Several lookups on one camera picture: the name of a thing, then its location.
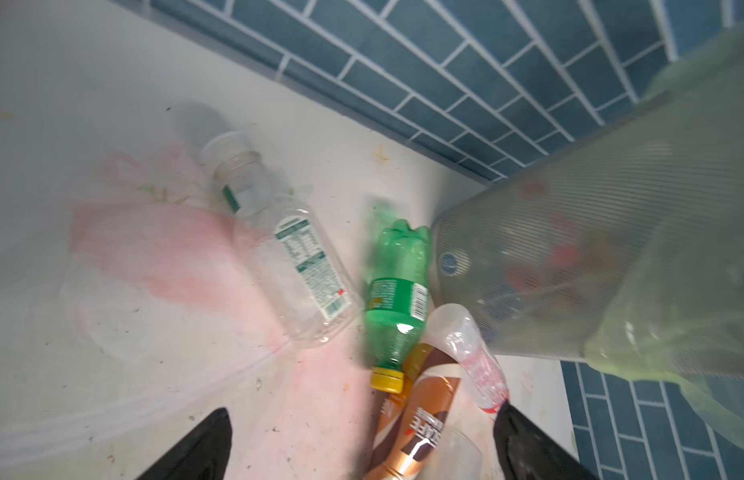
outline nutrition facts label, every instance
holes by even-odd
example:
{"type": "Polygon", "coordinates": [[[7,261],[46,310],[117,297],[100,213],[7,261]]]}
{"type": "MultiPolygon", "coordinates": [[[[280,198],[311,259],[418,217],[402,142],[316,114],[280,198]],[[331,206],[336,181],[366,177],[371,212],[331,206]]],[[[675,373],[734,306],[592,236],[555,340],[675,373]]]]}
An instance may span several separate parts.
{"type": "Polygon", "coordinates": [[[348,306],[348,295],[309,220],[289,216],[277,226],[274,235],[305,280],[321,313],[333,320],[348,306]]]}

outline blue tile wall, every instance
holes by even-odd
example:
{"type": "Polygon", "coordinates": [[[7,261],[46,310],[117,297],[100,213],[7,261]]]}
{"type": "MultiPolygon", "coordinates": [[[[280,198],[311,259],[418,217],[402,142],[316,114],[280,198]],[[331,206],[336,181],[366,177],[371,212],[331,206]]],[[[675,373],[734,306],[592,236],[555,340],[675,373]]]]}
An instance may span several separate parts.
{"type": "Polygon", "coordinates": [[[706,427],[675,384],[585,363],[562,362],[562,373],[580,463],[602,480],[744,480],[744,450],[706,427]]]}
{"type": "Polygon", "coordinates": [[[625,115],[732,23],[731,0],[114,1],[485,184],[625,115]]]}

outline barcode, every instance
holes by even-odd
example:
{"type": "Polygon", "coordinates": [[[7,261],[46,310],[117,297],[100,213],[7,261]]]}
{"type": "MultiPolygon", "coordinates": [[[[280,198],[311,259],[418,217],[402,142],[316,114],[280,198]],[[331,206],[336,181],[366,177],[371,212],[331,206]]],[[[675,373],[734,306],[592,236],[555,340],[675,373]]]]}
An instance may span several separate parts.
{"type": "Polygon", "coordinates": [[[428,289],[419,283],[412,284],[412,303],[409,308],[409,315],[420,322],[425,321],[428,314],[428,289]]]}
{"type": "Polygon", "coordinates": [[[330,304],[328,304],[327,308],[324,309],[327,311],[327,315],[330,318],[334,318],[335,313],[339,312],[340,309],[342,309],[345,306],[345,297],[346,295],[342,295],[340,298],[338,298],[334,302],[331,302],[330,304]]]}

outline green plastic bottle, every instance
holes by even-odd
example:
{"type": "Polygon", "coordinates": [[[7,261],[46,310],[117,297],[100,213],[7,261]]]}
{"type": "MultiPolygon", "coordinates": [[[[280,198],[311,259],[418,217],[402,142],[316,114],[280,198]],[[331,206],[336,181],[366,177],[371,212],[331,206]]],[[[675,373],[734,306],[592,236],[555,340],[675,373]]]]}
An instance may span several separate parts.
{"type": "Polygon", "coordinates": [[[430,259],[426,226],[396,220],[377,240],[366,321],[373,389],[401,393],[404,360],[425,331],[430,259]]]}

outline yellow bottle cap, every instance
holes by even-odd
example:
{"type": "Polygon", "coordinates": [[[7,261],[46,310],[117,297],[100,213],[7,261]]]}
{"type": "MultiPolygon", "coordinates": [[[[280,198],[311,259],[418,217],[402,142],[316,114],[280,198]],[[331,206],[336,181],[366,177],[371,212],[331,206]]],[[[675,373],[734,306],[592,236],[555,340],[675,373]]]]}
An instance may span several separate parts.
{"type": "Polygon", "coordinates": [[[401,393],[404,389],[404,373],[398,370],[375,367],[372,369],[372,379],[369,381],[369,386],[387,393],[401,393]]]}

